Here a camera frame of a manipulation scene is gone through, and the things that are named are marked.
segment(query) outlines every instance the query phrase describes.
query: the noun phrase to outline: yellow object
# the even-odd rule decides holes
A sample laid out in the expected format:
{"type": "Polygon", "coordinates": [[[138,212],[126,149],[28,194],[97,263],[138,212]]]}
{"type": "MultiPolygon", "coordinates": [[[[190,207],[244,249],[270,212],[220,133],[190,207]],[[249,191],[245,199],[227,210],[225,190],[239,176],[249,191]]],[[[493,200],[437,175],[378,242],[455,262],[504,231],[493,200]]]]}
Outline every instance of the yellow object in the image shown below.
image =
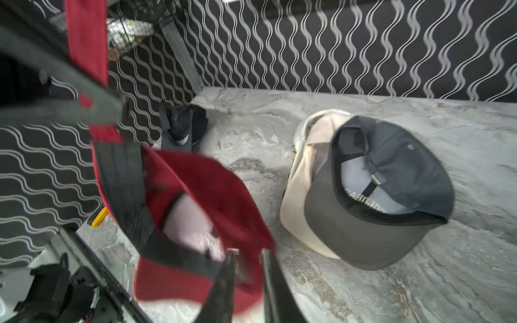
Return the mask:
{"type": "Polygon", "coordinates": [[[92,227],[98,227],[102,221],[104,221],[104,218],[108,215],[108,209],[103,208],[99,214],[97,214],[97,217],[92,222],[92,227]]]}

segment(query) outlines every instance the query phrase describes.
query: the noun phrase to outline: black baseball cap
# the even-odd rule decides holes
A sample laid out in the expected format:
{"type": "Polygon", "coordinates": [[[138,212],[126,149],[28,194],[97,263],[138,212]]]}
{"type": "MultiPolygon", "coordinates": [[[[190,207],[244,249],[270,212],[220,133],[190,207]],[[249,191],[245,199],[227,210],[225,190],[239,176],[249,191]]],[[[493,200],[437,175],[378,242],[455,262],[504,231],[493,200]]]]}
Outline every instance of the black baseball cap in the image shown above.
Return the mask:
{"type": "Polygon", "coordinates": [[[411,133],[355,116],[337,130],[305,203],[307,223],[354,267],[384,268],[446,224],[454,190],[440,161],[411,133]]]}

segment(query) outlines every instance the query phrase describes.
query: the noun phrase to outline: cap brim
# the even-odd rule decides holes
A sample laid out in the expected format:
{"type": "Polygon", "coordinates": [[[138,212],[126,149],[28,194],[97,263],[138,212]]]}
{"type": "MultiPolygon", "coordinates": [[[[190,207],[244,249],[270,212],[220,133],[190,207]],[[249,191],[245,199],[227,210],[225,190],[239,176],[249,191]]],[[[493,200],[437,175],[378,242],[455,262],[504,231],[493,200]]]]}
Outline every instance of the cap brim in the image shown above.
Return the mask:
{"type": "Polygon", "coordinates": [[[305,216],[319,239],[354,267],[387,267],[408,253],[432,228],[432,224],[382,225],[362,220],[350,214],[336,194],[329,158],[314,177],[305,216]]]}
{"type": "MultiPolygon", "coordinates": [[[[134,294],[141,301],[163,299],[189,300],[203,304],[214,281],[178,268],[163,266],[140,257],[134,281],[134,294]]],[[[247,293],[234,290],[235,314],[244,312],[262,299],[262,292],[247,293]]]]}

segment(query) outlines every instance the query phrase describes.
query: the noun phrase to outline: baseball cap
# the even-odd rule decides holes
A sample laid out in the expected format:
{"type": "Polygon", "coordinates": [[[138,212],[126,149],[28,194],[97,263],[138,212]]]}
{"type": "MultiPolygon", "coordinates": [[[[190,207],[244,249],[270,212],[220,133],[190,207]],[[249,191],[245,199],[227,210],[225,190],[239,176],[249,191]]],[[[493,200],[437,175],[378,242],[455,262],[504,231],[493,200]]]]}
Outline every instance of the baseball cap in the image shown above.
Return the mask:
{"type": "Polygon", "coordinates": [[[287,182],[282,204],[280,206],[280,221],[287,231],[310,249],[326,257],[339,259],[311,230],[305,219],[305,199],[312,184],[313,174],[316,174],[328,156],[329,142],[336,130],[348,121],[352,115],[341,110],[325,110],[307,118],[301,133],[299,143],[295,134],[297,149],[293,167],[287,182]]]}
{"type": "Polygon", "coordinates": [[[330,142],[307,194],[305,216],[319,239],[354,267],[395,263],[447,223],[454,190],[440,161],[390,122],[354,116],[330,142]]]}
{"type": "Polygon", "coordinates": [[[219,162],[194,153],[133,143],[93,143],[99,192],[140,254],[138,300],[203,303],[222,267],[239,250],[245,279],[236,283],[234,313],[262,298],[262,249],[273,238],[244,183],[219,162]]]}

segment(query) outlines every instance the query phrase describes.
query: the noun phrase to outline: wavy patterned wallpaper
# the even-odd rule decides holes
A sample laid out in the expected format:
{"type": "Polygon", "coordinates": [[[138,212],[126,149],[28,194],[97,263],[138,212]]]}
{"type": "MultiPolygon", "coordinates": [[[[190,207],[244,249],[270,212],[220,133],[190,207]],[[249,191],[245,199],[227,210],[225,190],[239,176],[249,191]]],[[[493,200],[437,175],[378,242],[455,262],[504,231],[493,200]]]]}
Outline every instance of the wavy patterned wallpaper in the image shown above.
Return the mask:
{"type": "MultiPolygon", "coordinates": [[[[57,1],[35,0],[47,19],[60,12],[57,1]]],[[[193,93],[162,35],[156,33],[110,65],[109,85],[135,105],[122,135],[153,143],[161,135],[161,101],[185,104],[193,93]]],[[[52,95],[77,99],[71,85],[52,80],[52,95]]],[[[101,199],[95,181],[88,127],[0,125],[0,267],[26,266],[62,225],[78,227],[101,199]]]]}
{"type": "Polygon", "coordinates": [[[517,0],[188,3],[206,85],[517,101],[517,0]]]}

